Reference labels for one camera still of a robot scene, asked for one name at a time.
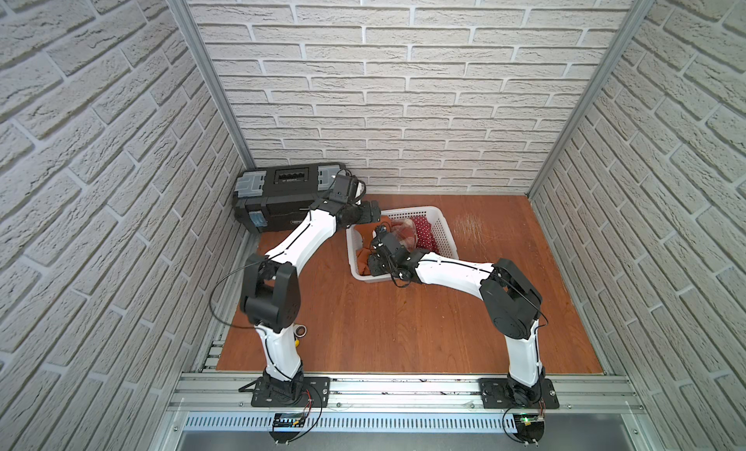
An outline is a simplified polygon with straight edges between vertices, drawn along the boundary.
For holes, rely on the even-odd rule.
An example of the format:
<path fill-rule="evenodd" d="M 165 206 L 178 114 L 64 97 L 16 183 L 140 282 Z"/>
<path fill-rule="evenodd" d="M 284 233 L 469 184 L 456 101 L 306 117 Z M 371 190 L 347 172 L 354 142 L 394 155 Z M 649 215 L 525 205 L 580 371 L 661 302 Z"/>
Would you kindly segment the orange brown skirt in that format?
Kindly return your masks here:
<path fill-rule="evenodd" d="M 376 223 L 361 224 L 355 227 L 355 231 L 359 233 L 363 240 L 363 246 L 357 251 L 357 272 L 361 276 L 371 276 L 371 270 L 369 268 L 368 259 L 372 255 L 371 242 L 374 239 L 374 232 L 380 226 L 385 226 L 390 229 L 392 220 L 388 216 L 384 215 L 381 220 Z"/>

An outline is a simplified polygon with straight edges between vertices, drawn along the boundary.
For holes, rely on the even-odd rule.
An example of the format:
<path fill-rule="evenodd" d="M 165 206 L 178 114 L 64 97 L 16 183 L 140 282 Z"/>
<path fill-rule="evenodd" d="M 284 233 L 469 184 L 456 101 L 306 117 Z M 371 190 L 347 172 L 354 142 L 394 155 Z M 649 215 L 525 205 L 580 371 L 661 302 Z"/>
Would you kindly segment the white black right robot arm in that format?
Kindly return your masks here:
<path fill-rule="evenodd" d="M 390 276 L 399 288 L 436 285 L 483 301 L 493 326 L 505 337 L 507 387 L 513 402 L 522 406 L 539 402 L 545 379 L 538 344 L 542 297 L 512 261 L 477 264 L 425 249 L 410 251 L 393 233 L 379 226 L 371 241 L 368 267 L 374 275 Z"/>

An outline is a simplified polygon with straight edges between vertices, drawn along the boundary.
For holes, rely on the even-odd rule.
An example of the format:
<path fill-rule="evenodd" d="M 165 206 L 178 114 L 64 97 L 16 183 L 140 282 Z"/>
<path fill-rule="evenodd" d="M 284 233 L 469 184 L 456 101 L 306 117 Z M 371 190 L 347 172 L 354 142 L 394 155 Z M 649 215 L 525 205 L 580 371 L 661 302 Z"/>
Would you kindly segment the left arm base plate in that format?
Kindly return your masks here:
<path fill-rule="evenodd" d="M 301 381 L 281 381 L 262 375 L 254 384 L 252 407 L 306 407 L 328 406 L 331 378 L 328 376 L 303 377 Z"/>

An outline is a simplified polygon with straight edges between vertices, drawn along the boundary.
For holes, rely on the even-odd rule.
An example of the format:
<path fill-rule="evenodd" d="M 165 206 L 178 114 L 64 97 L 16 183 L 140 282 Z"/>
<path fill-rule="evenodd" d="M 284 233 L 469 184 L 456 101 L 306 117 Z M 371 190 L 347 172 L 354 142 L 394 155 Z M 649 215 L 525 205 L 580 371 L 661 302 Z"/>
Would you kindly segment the red plaid skirt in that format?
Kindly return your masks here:
<path fill-rule="evenodd" d="M 411 252 L 417 248 L 418 234 L 413 219 L 404 218 L 390 222 L 390 231 L 407 251 Z"/>

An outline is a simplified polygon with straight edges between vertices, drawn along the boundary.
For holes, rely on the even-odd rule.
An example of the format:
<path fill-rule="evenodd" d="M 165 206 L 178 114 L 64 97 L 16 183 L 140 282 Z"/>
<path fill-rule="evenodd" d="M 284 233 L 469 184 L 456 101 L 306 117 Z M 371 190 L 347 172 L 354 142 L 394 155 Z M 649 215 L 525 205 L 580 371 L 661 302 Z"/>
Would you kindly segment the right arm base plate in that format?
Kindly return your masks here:
<path fill-rule="evenodd" d="M 485 409 L 560 408 L 552 381 L 542 375 L 532 387 L 522 385 L 510 376 L 479 378 L 478 386 Z"/>

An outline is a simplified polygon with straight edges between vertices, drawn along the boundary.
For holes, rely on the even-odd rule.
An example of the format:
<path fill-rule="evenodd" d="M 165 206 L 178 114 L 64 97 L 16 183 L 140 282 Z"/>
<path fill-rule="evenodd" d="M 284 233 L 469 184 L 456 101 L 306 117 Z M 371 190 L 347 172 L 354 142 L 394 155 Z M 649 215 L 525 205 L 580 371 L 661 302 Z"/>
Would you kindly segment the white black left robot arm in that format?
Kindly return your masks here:
<path fill-rule="evenodd" d="M 364 181 L 344 169 L 331 189 L 310 204 L 303 221 L 277 247 L 252 255 L 243 274 L 239 308 L 248 330 L 260 335 L 266 368 L 262 385 L 293 398 L 305 391 L 302 361 L 295 345 L 295 319 L 301 306 L 299 276 L 317 250 L 340 229 L 380 219 L 377 202 L 367 202 Z"/>

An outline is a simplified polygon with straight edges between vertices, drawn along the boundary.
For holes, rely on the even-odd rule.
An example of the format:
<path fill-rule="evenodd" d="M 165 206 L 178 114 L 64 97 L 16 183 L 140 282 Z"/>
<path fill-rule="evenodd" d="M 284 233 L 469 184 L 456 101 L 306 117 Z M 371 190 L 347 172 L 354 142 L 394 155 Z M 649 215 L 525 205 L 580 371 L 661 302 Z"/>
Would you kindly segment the white plastic basket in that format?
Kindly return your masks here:
<path fill-rule="evenodd" d="M 458 249 L 454 237 L 449 229 L 447 220 L 441 210 L 435 206 L 416 206 L 406 208 L 382 209 L 382 216 L 392 220 L 423 217 L 431 224 L 434 241 L 437 244 L 437 254 L 446 258 L 458 260 Z M 346 230 L 347 254 L 353 278 L 365 283 L 390 281 L 386 275 L 361 275 L 357 269 L 357 253 L 363 249 L 363 237 L 355 226 Z"/>

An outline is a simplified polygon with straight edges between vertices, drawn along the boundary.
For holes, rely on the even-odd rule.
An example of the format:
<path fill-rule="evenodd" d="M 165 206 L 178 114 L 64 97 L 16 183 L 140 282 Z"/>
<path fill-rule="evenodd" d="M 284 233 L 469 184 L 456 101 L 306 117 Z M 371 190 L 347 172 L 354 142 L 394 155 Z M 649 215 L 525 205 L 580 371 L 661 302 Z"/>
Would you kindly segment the red polka dot skirt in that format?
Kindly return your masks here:
<path fill-rule="evenodd" d="M 416 246 L 419 249 L 425 249 L 429 252 L 437 253 L 439 248 L 433 233 L 431 222 L 429 222 L 425 216 L 415 216 L 412 217 L 411 220 L 414 223 L 417 235 Z"/>

